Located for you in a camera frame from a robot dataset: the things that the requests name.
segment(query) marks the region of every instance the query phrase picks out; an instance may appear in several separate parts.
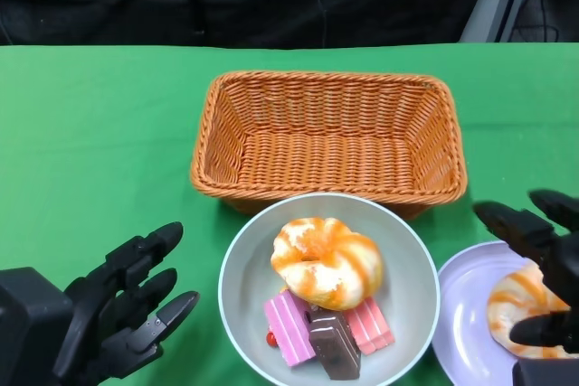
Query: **chocolate bar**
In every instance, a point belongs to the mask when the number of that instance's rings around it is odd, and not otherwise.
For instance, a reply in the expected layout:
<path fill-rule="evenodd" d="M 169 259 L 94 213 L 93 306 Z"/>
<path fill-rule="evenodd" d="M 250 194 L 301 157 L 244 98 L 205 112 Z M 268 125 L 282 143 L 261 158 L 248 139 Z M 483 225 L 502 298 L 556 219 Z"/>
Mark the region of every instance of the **chocolate bar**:
<path fill-rule="evenodd" d="M 360 350 L 344 315 L 319 307 L 307 313 L 309 343 L 330 380 L 360 377 Z"/>

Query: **table surface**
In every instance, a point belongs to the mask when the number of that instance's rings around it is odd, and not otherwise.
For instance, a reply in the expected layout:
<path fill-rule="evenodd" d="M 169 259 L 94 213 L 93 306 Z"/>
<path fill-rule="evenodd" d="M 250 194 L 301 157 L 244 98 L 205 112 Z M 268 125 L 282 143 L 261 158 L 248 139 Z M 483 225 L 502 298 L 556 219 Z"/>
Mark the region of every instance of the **table surface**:
<path fill-rule="evenodd" d="M 247 218 L 189 183 L 209 82 L 234 70 L 415 72 L 456 100 L 470 188 L 412 222 L 439 268 L 490 236 L 470 210 L 527 190 L 579 193 L 579 45 L 457 44 L 334 51 L 168 47 L 0 50 L 0 268 L 32 266 L 65 288 L 133 235 L 170 221 L 185 236 L 160 267 L 201 301 L 166 354 L 108 385 L 265 384 L 230 345 L 217 306 L 223 255 Z M 396 386 L 449 385 L 429 351 Z"/>

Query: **gray bowl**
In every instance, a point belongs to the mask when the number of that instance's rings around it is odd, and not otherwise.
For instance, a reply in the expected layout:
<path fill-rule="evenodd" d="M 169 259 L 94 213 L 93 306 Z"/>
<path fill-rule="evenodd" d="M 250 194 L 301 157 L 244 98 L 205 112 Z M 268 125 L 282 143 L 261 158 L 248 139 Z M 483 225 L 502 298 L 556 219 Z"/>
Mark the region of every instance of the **gray bowl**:
<path fill-rule="evenodd" d="M 289 368 L 280 350 L 270 348 L 265 341 L 268 323 L 263 304 L 283 286 L 270 265 L 273 239 L 287 222 L 313 216 L 340 219 L 352 231 L 373 239 L 384 258 L 384 284 L 375 300 L 396 342 L 363 355 L 360 378 L 355 381 L 331 381 L 315 360 Z M 436 268 L 416 233 L 385 208 L 339 193 L 293 197 L 251 219 L 225 254 L 218 291 L 221 318 L 233 346 L 256 372 L 279 386 L 393 383 L 428 348 L 441 304 Z"/>

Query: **purple plate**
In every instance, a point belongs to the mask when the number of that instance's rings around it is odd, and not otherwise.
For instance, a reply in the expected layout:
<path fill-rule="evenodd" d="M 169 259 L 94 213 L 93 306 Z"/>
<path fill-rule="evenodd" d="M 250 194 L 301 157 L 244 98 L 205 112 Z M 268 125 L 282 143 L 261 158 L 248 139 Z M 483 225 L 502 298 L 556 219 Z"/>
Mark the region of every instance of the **purple plate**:
<path fill-rule="evenodd" d="M 527 261 L 504 241 L 492 241 L 459 252 L 439 271 L 441 315 L 432 347 L 456 386 L 512 386 L 516 358 L 490 335 L 487 300 Z"/>

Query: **wicker basket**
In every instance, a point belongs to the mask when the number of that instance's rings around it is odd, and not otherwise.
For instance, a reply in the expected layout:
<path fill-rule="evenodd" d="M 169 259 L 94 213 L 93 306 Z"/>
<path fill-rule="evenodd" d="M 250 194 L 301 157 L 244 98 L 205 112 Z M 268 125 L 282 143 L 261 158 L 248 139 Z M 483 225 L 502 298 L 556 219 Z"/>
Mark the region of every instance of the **wicker basket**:
<path fill-rule="evenodd" d="M 340 192 L 406 219 L 467 186 L 454 102 L 440 80 L 274 71 L 213 82 L 191 180 L 249 214 L 298 194 Z"/>

